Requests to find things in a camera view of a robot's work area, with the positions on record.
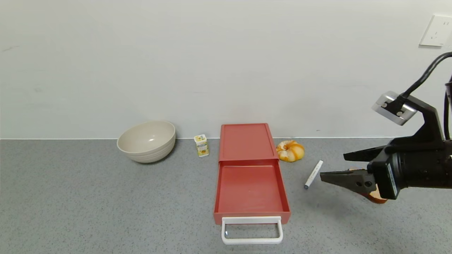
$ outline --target wall socket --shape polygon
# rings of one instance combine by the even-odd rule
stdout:
[[[419,45],[442,47],[452,32],[452,17],[433,15]]]

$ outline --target white marker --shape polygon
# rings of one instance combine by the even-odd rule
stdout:
[[[314,181],[314,178],[319,173],[320,167],[322,166],[322,164],[323,164],[323,161],[319,160],[319,163],[317,163],[317,165],[315,165],[314,170],[312,171],[311,175],[309,176],[308,180],[306,181],[305,189],[308,189],[309,185],[311,185],[312,181]]]

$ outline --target small carton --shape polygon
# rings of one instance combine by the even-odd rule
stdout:
[[[207,145],[206,135],[202,134],[195,136],[196,148],[198,150],[198,156],[204,157],[209,155],[209,146]]]

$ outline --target white handle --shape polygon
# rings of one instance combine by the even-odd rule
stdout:
[[[234,238],[225,237],[226,224],[278,224],[278,238]],[[227,245],[277,245],[283,239],[281,216],[251,216],[251,217],[223,217],[221,224],[221,238]]]

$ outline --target bowl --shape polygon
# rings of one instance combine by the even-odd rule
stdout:
[[[150,163],[165,158],[175,142],[176,128],[172,123],[149,121],[126,130],[116,145],[130,159]]]

